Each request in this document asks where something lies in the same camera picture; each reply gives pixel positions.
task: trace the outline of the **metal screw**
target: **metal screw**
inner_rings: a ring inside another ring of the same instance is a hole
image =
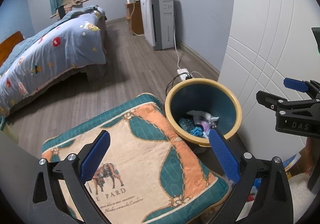
[[[76,158],[76,155],[74,153],[68,155],[68,160],[73,161]]]
[[[39,160],[39,164],[40,164],[40,165],[45,164],[45,158],[42,158],[41,160]]]
[[[281,159],[279,157],[275,157],[273,158],[273,160],[276,162],[276,163],[281,163]]]
[[[252,158],[252,154],[249,153],[249,152],[245,152],[245,153],[243,154],[243,156],[244,156],[245,158],[247,158],[247,159],[251,159],[251,158]]]

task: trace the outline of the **wooden floor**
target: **wooden floor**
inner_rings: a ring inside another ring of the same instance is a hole
[[[107,35],[104,46],[110,66],[101,81],[90,84],[85,74],[76,74],[7,118],[19,135],[20,147],[40,158],[45,140],[141,93],[152,93],[164,103],[165,88],[177,75],[175,50],[153,51],[144,37],[129,33],[125,20],[108,22]],[[217,80],[216,75],[193,55],[178,51],[181,68]]]

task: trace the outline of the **horse print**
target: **horse print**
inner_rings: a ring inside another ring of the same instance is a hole
[[[105,184],[104,178],[111,177],[113,182],[113,189],[115,188],[115,178],[120,181],[121,186],[123,186],[123,182],[121,180],[120,174],[116,167],[112,163],[105,163],[101,167],[99,167],[94,174],[92,180],[96,189],[96,195],[98,195],[98,185],[103,192],[103,185]]]

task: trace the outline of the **trash can rim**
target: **trash can rim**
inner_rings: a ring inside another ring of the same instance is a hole
[[[193,136],[186,131],[184,131],[174,120],[172,114],[171,114],[171,101],[173,96],[182,88],[184,88],[187,85],[192,85],[192,84],[207,84],[207,85],[212,85],[215,86],[216,88],[220,89],[223,91],[232,101],[233,105],[235,106],[236,109],[236,121],[231,130],[224,135],[225,139],[229,139],[232,137],[236,131],[239,129],[241,120],[242,120],[242,110],[240,103],[236,96],[224,85],[220,84],[219,82],[206,79],[206,78],[193,78],[193,79],[188,79],[185,81],[180,82],[179,84],[175,85],[168,93],[167,98],[165,99],[165,104],[164,104],[164,109],[165,109],[165,115],[167,119],[169,120],[169,123],[171,124],[172,128],[174,131],[182,138],[186,139],[189,142],[196,143],[201,146],[210,146],[209,140],[204,139],[201,137],[196,137]]]

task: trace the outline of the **quilted mat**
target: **quilted mat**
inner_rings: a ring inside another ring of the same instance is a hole
[[[151,94],[47,140],[43,157],[54,162],[78,153],[102,129],[111,145],[85,187],[113,224],[185,224],[227,197],[227,182],[177,136]],[[60,185],[70,212],[81,220],[65,183]]]

